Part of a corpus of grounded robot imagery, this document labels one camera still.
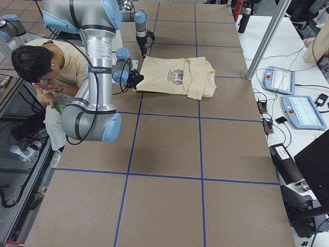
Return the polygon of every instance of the black hair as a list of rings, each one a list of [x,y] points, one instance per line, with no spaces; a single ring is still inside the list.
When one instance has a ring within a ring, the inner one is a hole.
[[[14,50],[11,62],[14,69],[24,80],[39,82],[40,78],[51,72],[54,53],[43,46],[21,46]]]

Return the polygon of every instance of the black bottle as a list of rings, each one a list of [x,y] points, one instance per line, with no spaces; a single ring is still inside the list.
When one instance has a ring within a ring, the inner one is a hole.
[[[246,8],[246,12],[244,12],[242,14],[242,18],[240,20],[239,29],[238,29],[239,33],[244,33],[245,32],[248,21],[249,21],[250,13],[251,13],[251,9]]]

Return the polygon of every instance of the green object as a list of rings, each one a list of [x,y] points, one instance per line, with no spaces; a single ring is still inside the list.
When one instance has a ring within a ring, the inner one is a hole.
[[[60,109],[60,104],[58,104],[57,102],[54,102],[54,103],[53,103],[53,107],[56,109],[56,111],[59,112],[59,114],[62,115],[62,111],[61,111],[61,109]]]

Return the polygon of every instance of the beige shirt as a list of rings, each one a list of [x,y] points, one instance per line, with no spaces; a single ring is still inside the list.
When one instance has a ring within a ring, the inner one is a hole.
[[[205,57],[162,59],[145,57],[140,74],[144,76],[137,91],[183,94],[201,100],[212,97],[215,70]]]
[[[52,82],[60,83],[64,86],[73,85],[81,87],[83,81],[87,78],[86,68],[88,62],[71,44],[57,40],[37,39],[28,42],[26,45],[42,46],[48,41],[52,41],[64,54],[64,66],[60,69],[59,74],[52,79]]]

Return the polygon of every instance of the white pants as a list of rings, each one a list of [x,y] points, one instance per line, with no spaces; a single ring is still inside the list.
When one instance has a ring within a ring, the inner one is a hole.
[[[71,101],[71,96],[61,93],[53,93],[56,101],[59,103],[61,110],[65,108]],[[46,108],[46,117],[44,120],[47,133],[51,140],[51,148],[56,151],[66,144],[66,134],[62,128],[62,116],[56,109]]]

